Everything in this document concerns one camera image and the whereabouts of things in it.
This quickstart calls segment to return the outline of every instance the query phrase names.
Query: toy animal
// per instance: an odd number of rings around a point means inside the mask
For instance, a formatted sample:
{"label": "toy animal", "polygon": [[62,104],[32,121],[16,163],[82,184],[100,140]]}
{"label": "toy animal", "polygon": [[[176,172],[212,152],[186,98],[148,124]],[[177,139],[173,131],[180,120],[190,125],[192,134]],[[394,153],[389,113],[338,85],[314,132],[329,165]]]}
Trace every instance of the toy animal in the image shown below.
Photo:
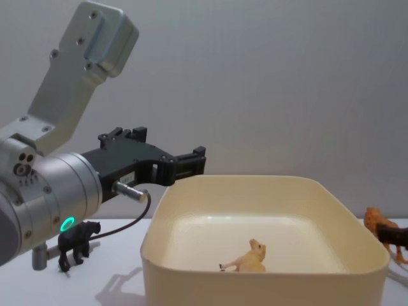
{"label": "toy animal", "polygon": [[[366,209],[364,215],[364,226],[375,236],[378,238],[377,235],[377,225],[378,224],[385,224],[391,228],[399,228],[398,224],[392,222],[381,215],[381,211],[376,207],[368,207]],[[388,252],[391,253],[390,245],[383,244]],[[404,263],[408,264],[408,261],[404,259],[402,256],[401,246],[396,245],[397,248],[397,257],[395,258],[396,263]]]}
{"label": "toy animal", "polygon": [[235,266],[235,272],[265,272],[265,267],[261,264],[266,255],[266,245],[259,243],[255,239],[249,241],[251,250],[245,255],[237,258],[231,263],[219,265],[221,271]]}
{"label": "toy animal", "polygon": [[68,251],[73,250],[73,257],[77,265],[84,262],[79,258],[80,252],[84,257],[89,257],[89,239],[93,233],[98,234],[100,231],[99,222],[81,222],[58,236],[58,249],[61,252],[58,264],[61,271],[67,272],[71,268],[66,256]]}

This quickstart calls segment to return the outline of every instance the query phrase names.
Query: white backdrop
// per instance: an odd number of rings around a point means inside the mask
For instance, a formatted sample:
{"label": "white backdrop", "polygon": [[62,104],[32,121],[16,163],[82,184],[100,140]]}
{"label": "white backdrop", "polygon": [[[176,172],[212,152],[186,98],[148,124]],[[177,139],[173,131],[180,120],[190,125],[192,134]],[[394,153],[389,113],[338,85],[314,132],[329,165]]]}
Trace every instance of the white backdrop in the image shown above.
{"label": "white backdrop", "polygon": [[[79,2],[0,2],[1,125],[27,110]],[[375,205],[408,217],[407,1],[100,2],[140,39],[58,152],[147,126],[172,154],[206,146],[207,174],[306,176],[359,216]],[[157,203],[163,188],[151,190]],[[98,217],[140,209],[118,198]]]}

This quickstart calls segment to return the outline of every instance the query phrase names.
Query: green led ring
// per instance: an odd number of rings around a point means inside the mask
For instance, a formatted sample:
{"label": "green led ring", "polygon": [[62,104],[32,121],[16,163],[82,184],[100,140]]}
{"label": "green led ring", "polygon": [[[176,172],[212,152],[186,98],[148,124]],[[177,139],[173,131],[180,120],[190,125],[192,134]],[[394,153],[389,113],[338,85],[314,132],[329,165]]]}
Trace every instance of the green led ring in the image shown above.
{"label": "green led ring", "polygon": [[61,224],[61,227],[59,228],[60,231],[66,231],[68,230],[73,224],[75,223],[75,218],[74,217],[68,217],[65,219],[65,221]]}

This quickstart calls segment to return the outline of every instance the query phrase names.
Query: brown toy animal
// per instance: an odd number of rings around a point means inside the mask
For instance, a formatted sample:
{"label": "brown toy animal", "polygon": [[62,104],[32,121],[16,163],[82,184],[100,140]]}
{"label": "brown toy animal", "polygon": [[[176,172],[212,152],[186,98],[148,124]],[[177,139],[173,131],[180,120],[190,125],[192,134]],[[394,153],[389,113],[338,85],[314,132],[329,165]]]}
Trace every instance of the brown toy animal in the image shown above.
{"label": "brown toy animal", "polygon": [[221,271],[235,266],[235,272],[265,272],[266,269],[261,262],[266,255],[266,245],[259,243],[255,239],[251,239],[249,245],[251,246],[251,250],[247,254],[237,258],[231,263],[219,265]]}
{"label": "brown toy animal", "polygon": [[[368,207],[364,215],[364,226],[378,238],[377,236],[377,224],[385,224],[391,228],[399,228],[397,223],[394,223],[381,215],[381,211],[375,207]],[[391,253],[390,245],[383,244],[388,252]],[[402,256],[401,247],[396,245],[397,257],[395,258],[396,263],[408,264],[408,261]]]}

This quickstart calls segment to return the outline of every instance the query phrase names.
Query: table surface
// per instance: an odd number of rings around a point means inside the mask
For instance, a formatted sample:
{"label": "table surface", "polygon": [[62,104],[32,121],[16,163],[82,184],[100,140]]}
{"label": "table surface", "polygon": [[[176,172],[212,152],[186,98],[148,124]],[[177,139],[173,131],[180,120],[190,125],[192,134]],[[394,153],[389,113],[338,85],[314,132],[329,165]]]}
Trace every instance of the table surface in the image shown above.
{"label": "table surface", "polygon": [[[100,220],[102,232],[113,230],[131,220]],[[395,219],[401,227],[408,227],[408,219]],[[67,273],[58,267],[58,259],[48,262],[47,269],[31,268],[31,252],[27,252],[0,267],[1,305],[58,305],[73,306],[144,306],[142,260],[140,246],[150,220],[141,220],[133,227],[100,240],[90,257],[80,266],[72,266]],[[57,237],[47,242],[57,243]],[[408,305],[408,267],[406,270],[390,263],[405,284],[387,278],[382,305]]]}

